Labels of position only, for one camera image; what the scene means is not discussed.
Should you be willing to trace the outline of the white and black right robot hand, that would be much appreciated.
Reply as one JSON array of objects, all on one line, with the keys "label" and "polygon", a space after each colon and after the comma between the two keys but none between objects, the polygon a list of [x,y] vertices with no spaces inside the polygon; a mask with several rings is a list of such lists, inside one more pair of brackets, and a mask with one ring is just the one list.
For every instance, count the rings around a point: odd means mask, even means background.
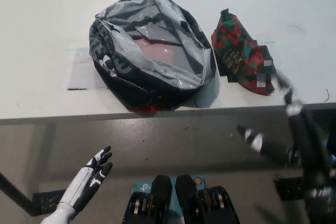
[{"label": "white and black right robot hand", "polygon": [[293,98],[293,87],[285,77],[277,73],[275,78],[283,93],[293,144],[290,146],[273,141],[265,134],[241,124],[237,125],[237,131],[252,150],[278,165],[285,167],[296,163],[301,165],[305,172],[321,172],[329,176],[331,161],[306,108],[299,99]]}]

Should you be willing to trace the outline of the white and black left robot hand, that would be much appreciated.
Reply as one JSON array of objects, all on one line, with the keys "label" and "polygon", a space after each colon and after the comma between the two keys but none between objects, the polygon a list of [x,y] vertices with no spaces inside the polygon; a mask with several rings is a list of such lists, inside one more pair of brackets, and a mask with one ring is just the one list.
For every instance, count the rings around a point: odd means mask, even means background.
[{"label": "white and black left robot hand", "polygon": [[73,221],[77,214],[83,211],[110,173],[113,166],[109,161],[111,156],[110,146],[95,154],[71,181],[56,210],[44,218],[42,223],[67,224]]}]

